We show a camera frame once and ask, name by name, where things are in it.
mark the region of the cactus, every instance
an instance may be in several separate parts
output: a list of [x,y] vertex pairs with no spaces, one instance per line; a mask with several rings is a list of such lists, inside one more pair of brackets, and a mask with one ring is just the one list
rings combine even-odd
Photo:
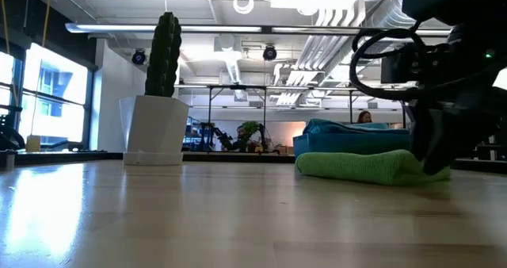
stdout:
[[180,46],[180,23],[173,13],[164,13],[158,19],[158,25],[151,42],[145,95],[168,98],[173,96]]

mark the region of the hanging rope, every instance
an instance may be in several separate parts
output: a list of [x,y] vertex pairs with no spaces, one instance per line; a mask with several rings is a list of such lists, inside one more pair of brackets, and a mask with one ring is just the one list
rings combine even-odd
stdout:
[[[46,36],[48,34],[48,21],[49,21],[49,11],[51,10],[51,0],[46,0],[46,18],[44,19],[44,31],[42,34],[42,48],[46,45]],[[35,91],[35,101],[33,105],[33,114],[32,114],[32,126],[30,128],[30,135],[33,134],[33,124],[35,123],[35,112],[37,108],[37,98],[39,97],[39,83],[40,83],[40,73],[39,77],[37,77],[36,91]]]

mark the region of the security camera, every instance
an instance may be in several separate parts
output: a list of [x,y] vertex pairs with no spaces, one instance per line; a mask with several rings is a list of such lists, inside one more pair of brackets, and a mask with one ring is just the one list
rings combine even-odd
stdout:
[[134,55],[132,56],[132,62],[135,65],[142,66],[146,62],[146,54],[144,54],[144,49],[136,49]]
[[275,46],[273,46],[273,45],[267,45],[266,49],[264,49],[264,54],[262,55],[262,57],[266,61],[273,61],[274,59],[276,59]]

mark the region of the white planter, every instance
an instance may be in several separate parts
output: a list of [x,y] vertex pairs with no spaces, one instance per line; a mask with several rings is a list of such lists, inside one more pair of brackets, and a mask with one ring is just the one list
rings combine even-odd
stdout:
[[124,165],[180,165],[189,106],[176,98],[138,95],[120,100]]

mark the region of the folded towel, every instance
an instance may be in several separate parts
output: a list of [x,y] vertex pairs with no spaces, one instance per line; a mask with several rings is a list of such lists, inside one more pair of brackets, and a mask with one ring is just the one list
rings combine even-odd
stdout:
[[295,161],[297,170],[307,176],[337,178],[388,186],[412,186],[447,180],[449,167],[428,176],[422,165],[406,150],[374,155],[351,153],[305,153]]

